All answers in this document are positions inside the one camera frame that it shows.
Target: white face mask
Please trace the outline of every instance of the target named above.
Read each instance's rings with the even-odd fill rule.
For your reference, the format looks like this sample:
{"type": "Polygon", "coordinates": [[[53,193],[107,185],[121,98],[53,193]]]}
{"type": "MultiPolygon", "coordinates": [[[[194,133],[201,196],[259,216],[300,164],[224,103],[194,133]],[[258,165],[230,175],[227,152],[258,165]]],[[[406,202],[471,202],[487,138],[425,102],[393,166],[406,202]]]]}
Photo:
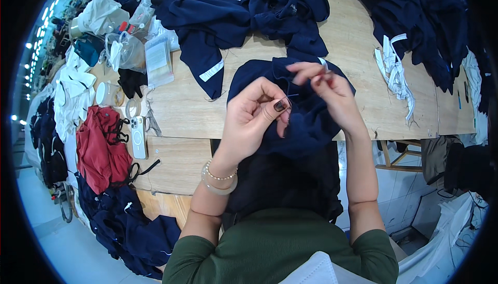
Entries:
{"type": "Polygon", "coordinates": [[[314,253],[307,262],[289,274],[280,284],[371,284],[362,278],[330,261],[324,252],[314,253]]]}

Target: painted fingernail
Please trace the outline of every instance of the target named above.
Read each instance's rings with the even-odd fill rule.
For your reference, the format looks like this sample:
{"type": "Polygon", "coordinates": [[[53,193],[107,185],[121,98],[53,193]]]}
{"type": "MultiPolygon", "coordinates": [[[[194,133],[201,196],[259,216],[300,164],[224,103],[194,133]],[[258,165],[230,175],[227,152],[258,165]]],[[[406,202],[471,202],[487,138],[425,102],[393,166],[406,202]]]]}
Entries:
{"type": "Polygon", "coordinates": [[[275,109],[276,112],[282,112],[284,111],[285,109],[287,109],[287,104],[285,103],[284,101],[285,98],[279,100],[274,106],[273,108],[275,109]]]}

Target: woman's left hand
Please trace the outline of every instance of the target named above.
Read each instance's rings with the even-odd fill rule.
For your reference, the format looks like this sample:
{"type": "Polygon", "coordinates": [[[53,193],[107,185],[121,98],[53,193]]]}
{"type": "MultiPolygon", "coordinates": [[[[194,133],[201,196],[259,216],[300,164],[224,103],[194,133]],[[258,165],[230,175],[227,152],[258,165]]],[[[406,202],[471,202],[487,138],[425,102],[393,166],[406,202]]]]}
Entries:
{"type": "Polygon", "coordinates": [[[254,80],[228,102],[223,137],[213,163],[233,167],[254,154],[274,120],[283,138],[289,116],[290,102],[285,93],[264,77],[254,80]]]}

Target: green shirt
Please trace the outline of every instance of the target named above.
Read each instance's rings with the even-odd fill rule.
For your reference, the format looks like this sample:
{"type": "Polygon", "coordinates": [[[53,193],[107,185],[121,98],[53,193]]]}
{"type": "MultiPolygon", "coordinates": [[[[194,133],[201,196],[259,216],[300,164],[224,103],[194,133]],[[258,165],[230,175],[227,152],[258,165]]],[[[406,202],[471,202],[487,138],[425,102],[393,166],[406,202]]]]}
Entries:
{"type": "Polygon", "coordinates": [[[198,236],[177,241],[163,283],[278,283],[317,251],[377,283],[396,283],[398,263],[385,231],[349,245],[345,233],[307,210],[265,209],[228,229],[218,246],[198,236]]]}

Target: green sleeve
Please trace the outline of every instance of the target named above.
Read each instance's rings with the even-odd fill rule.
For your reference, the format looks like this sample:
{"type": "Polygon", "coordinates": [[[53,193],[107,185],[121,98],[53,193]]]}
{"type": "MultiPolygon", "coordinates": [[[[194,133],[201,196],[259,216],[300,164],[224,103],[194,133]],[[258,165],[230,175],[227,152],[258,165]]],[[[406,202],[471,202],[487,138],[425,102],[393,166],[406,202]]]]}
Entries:
{"type": "Polygon", "coordinates": [[[204,260],[214,253],[215,248],[211,242],[199,236],[191,235],[179,239],[164,269],[163,284],[203,282],[202,278],[205,277],[198,276],[197,273],[204,260]]]}
{"type": "Polygon", "coordinates": [[[361,257],[362,276],[379,284],[394,284],[398,278],[398,262],[382,230],[367,231],[352,244],[352,250],[361,257]]]}

